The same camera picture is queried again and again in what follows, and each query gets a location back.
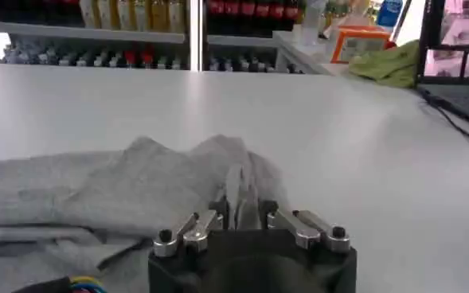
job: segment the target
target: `colorful wire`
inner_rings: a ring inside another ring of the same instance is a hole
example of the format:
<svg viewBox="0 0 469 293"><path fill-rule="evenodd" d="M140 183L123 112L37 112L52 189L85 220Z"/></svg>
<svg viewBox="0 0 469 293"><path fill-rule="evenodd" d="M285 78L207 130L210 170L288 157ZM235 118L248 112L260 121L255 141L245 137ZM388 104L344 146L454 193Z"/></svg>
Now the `colorful wire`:
<svg viewBox="0 0 469 293"><path fill-rule="evenodd" d="M99 280L93 277L86 276L86 275L79 275L77 277L72 277L70 278L70 280L72 281L72 283L94 283L100 287L103 286L103 284Z"/></svg>
<svg viewBox="0 0 469 293"><path fill-rule="evenodd" d="M107 293L102 287L96 285L95 283L76 283L72 285L72 290L85 289L88 291L96 291L97 293Z"/></svg>

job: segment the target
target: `red bottle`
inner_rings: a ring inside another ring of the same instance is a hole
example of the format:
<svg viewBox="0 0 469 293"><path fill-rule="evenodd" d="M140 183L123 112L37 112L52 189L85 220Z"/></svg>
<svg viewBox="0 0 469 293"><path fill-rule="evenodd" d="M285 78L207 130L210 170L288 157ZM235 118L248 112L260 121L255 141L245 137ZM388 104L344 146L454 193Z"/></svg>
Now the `red bottle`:
<svg viewBox="0 0 469 293"><path fill-rule="evenodd" d="M208 14L206 18L209 34L219 34L224 21L224 0L208 0Z"/></svg>
<svg viewBox="0 0 469 293"><path fill-rule="evenodd" d="M268 35L269 26L269 0L259 0L256 6L255 34L259 36Z"/></svg>
<svg viewBox="0 0 469 293"><path fill-rule="evenodd" d="M285 7L283 6L283 0L272 0L269 7L269 31L267 32L269 37L272 37L273 30L282 30L283 28L283 12Z"/></svg>
<svg viewBox="0 0 469 293"><path fill-rule="evenodd" d="M256 13L256 1L244 0L240 8L240 34L250 36L253 34L253 22Z"/></svg>
<svg viewBox="0 0 469 293"><path fill-rule="evenodd" d="M225 0L224 4L224 34L237 35L240 33L238 17L240 15L240 2L239 0Z"/></svg>
<svg viewBox="0 0 469 293"><path fill-rule="evenodd" d="M285 11L283 12L282 30L292 30L298 17L298 12L298 0L287 0Z"/></svg>

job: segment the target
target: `yellow bottle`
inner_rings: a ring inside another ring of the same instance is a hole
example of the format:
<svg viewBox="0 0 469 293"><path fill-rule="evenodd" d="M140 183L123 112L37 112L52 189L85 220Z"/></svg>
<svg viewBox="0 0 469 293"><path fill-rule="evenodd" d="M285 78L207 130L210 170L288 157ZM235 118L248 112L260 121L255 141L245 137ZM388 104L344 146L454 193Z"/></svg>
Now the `yellow bottle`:
<svg viewBox="0 0 469 293"><path fill-rule="evenodd" d="M167 1L152 0L151 3L151 28L155 32L167 32L169 27L169 7Z"/></svg>
<svg viewBox="0 0 469 293"><path fill-rule="evenodd" d="M98 0L101 27L103 29L119 29L119 11L117 0Z"/></svg>
<svg viewBox="0 0 469 293"><path fill-rule="evenodd" d="M139 32L150 28L150 2L149 0L135 0L134 3L135 28Z"/></svg>
<svg viewBox="0 0 469 293"><path fill-rule="evenodd" d="M135 0L118 0L119 24L122 30L136 30Z"/></svg>
<svg viewBox="0 0 469 293"><path fill-rule="evenodd" d="M169 31L185 32L185 7L182 0L169 0Z"/></svg>
<svg viewBox="0 0 469 293"><path fill-rule="evenodd" d="M101 28L100 12L98 11L98 0L80 0L80 9L85 27Z"/></svg>

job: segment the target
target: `orange box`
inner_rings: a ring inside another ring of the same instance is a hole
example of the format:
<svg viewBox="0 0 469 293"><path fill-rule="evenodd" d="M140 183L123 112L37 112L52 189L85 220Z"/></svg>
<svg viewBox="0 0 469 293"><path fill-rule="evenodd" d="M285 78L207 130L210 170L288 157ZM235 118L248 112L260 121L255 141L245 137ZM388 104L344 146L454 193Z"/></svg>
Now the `orange box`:
<svg viewBox="0 0 469 293"><path fill-rule="evenodd" d="M326 46L331 63L349 63L351 58L385 49L390 33L379 26L340 25L333 29Z"/></svg>

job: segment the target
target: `product display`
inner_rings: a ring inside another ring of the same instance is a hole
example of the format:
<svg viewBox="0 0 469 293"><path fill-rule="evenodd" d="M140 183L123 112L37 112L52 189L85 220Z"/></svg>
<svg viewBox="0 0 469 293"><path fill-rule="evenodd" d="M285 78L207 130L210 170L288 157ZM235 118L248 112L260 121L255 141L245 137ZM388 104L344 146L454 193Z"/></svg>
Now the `product display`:
<svg viewBox="0 0 469 293"><path fill-rule="evenodd" d="M0 0L0 21L184 33L185 0Z"/></svg>
<svg viewBox="0 0 469 293"><path fill-rule="evenodd" d="M106 48L98 51L94 49L73 50L53 46L44 48L33 44L17 44L15 46L7 45L4 53L5 56L0 57L0 64L173 70L186 68L180 56L156 55L154 57L153 49L146 49L141 52L138 50L115 51Z"/></svg>
<svg viewBox="0 0 469 293"><path fill-rule="evenodd" d="M245 52L239 54L214 54L209 57L206 71L221 72L260 72L274 73L276 56L274 53ZM287 66L287 73L303 72L297 70L293 64Z"/></svg>
<svg viewBox="0 0 469 293"><path fill-rule="evenodd" d="M271 37L274 30L292 30L305 0L207 0L208 34Z"/></svg>

